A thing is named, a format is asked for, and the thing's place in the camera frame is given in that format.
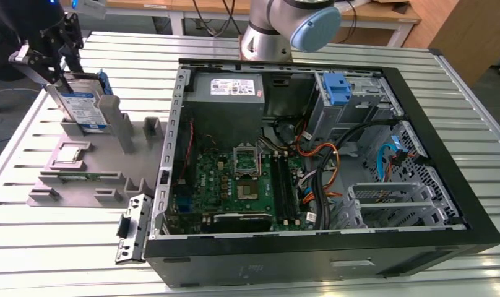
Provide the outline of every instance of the floor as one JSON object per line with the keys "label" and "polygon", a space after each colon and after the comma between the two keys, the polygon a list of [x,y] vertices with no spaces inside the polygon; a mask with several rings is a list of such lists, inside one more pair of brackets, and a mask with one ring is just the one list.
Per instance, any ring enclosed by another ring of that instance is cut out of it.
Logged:
{"label": "floor", "polygon": [[[213,20],[209,22],[209,26],[217,30],[223,26],[222,20]],[[163,32],[171,33],[171,24],[169,19],[157,18],[155,20],[150,17],[134,17],[134,16],[107,16],[106,20],[96,20],[91,17],[82,17],[83,29],[114,31],[116,28],[122,32],[130,33],[157,33]],[[246,30],[245,22],[238,22],[241,30]],[[186,31],[189,35],[209,36],[209,32],[197,25],[194,20],[187,20]],[[237,37],[238,31],[235,26],[231,24],[223,34],[225,37]],[[34,83],[30,79],[24,78],[16,82],[0,81],[0,89],[6,88],[30,88],[39,90],[39,84]],[[495,69],[490,69],[483,75],[481,81],[473,88],[474,93],[481,99],[482,103],[491,112],[494,118],[500,124],[500,75],[498,75]],[[19,123],[34,103],[36,94],[31,91],[14,91],[0,93],[0,140],[10,139],[12,136]],[[0,142],[0,154],[3,152],[7,141]]]}

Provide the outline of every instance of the expansion slot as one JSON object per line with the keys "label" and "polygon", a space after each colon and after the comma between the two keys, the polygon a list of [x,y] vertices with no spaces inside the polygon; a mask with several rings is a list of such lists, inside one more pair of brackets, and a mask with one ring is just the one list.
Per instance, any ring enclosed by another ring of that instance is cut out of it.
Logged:
{"label": "expansion slot", "polygon": [[285,156],[270,159],[274,189],[274,205],[279,223],[295,222],[297,205],[293,188],[293,175],[289,159]]}

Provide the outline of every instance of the motherboard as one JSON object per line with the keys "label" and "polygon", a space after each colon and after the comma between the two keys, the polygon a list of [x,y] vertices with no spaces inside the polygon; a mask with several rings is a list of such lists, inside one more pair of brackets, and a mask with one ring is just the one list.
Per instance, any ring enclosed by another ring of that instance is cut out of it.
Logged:
{"label": "motherboard", "polygon": [[305,230],[294,185],[301,157],[253,149],[198,156],[195,185],[173,199],[174,233]]}

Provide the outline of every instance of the metal plate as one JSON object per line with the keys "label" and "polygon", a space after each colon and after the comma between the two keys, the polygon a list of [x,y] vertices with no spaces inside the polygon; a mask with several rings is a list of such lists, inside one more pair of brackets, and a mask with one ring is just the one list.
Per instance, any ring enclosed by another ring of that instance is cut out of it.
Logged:
{"label": "metal plate", "polygon": [[[238,59],[238,40],[94,32],[87,71],[106,68],[133,121],[169,117],[179,57]],[[397,67],[500,230],[500,129],[445,60],[422,49],[331,45],[297,62]],[[147,264],[115,266],[122,210],[26,205],[60,139],[62,113],[42,93],[0,157],[0,295],[500,296],[500,246],[389,279],[171,290]]]}

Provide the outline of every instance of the green motherboard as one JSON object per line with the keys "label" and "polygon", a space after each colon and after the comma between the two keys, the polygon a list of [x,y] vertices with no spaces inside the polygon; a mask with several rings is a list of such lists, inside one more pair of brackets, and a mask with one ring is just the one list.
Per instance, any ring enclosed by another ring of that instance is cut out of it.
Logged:
{"label": "green motherboard", "polygon": [[[199,155],[194,194],[174,197],[174,212],[170,216],[174,230],[185,234],[205,233],[201,226],[205,220],[209,220],[206,215],[218,213],[266,213],[274,218],[274,231],[303,230],[302,220],[287,222],[277,219],[273,158],[271,154],[263,154],[257,160],[254,154],[243,153],[238,154],[238,161],[235,161],[233,153],[211,152]],[[303,168],[303,159],[291,157],[287,162],[290,178],[295,184],[298,170]],[[245,170],[257,168],[257,176],[237,177],[235,166]],[[293,204],[299,213],[297,201]]]}

